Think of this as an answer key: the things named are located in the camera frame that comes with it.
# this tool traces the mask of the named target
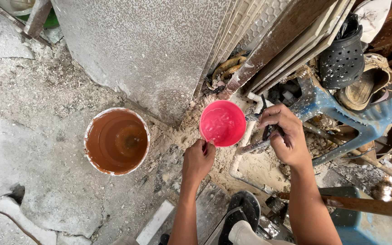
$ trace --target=blue chair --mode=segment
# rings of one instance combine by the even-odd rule
[[[392,123],[392,98],[376,104],[363,113],[356,114],[342,106],[333,95],[320,85],[316,78],[297,78],[297,80],[302,89],[302,96],[290,109],[302,122],[316,115],[326,114],[359,132],[354,139],[313,159],[313,166],[341,157],[347,152],[377,139]]]

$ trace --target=white cloth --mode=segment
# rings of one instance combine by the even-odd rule
[[[280,240],[264,240],[260,238],[252,227],[244,220],[238,221],[232,227],[228,239],[234,245],[292,245],[290,242]]]
[[[368,44],[373,41],[384,25],[390,6],[391,0],[365,0],[356,7],[353,13],[362,25],[361,41]]]

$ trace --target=sandal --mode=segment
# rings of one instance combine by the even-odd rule
[[[229,241],[229,232],[241,220],[250,224],[255,232],[261,217],[261,207],[257,198],[249,191],[243,190],[235,193],[229,202],[225,216],[225,224],[219,237],[219,245],[233,245]]]
[[[364,59],[365,68],[361,77],[335,93],[340,103],[357,113],[392,98],[392,69],[386,58],[368,53],[364,54]]]

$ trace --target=black plastic bag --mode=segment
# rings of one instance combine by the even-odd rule
[[[335,36],[335,40],[340,40],[352,36],[358,30],[358,28],[358,15],[349,12],[347,18],[343,22],[343,25],[341,25],[340,30],[338,30],[338,33]]]

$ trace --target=pink plastic container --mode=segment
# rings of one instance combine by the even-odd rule
[[[228,100],[216,100],[202,112],[199,133],[204,140],[213,141],[215,147],[229,147],[244,135],[246,120],[243,111]]]

